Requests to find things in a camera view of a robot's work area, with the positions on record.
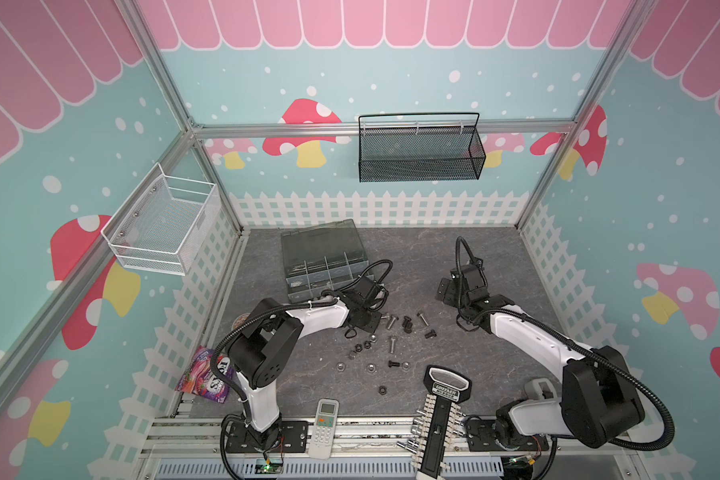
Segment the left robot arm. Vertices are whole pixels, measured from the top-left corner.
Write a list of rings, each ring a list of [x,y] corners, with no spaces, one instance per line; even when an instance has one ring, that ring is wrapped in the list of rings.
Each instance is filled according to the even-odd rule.
[[[211,372],[237,394],[250,433],[267,438],[280,427],[276,380],[300,339],[324,330],[376,332],[393,266],[390,259],[373,262],[349,284],[313,300],[281,304],[265,298],[211,350]]]

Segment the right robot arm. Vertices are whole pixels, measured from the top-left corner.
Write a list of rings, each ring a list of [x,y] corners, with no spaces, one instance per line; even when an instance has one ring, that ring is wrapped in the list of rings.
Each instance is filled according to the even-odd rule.
[[[454,258],[437,298],[455,308],[457,325],[509,342],[562,387],[550,398],[529,396],[500,408],[494,429],[502,445],[536,435],[574,439],[592,449],[612,444],[657,451],[673,442],[676,425],[668,407],[629,371],[618,350],[578,342],[509,298],[490,294],[483,261],[462,236],[455,240]]]

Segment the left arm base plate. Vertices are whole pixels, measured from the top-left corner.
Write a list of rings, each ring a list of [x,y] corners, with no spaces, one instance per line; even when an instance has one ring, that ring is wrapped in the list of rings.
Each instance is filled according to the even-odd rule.
[[[276,421],[265,432],[258,432],[242,421],[232,421],[223,433],[224,452],[237,453],[305,453],[308,440],[306,421]]]

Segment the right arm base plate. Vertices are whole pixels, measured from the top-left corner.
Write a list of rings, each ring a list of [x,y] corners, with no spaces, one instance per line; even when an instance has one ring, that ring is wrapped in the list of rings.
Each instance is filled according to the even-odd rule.
[[[526,452],[539,454],[549,450],[544,436],[522,436],[509,427],[496,425],[491,417],[468,416],[463,422],[470,452]]]

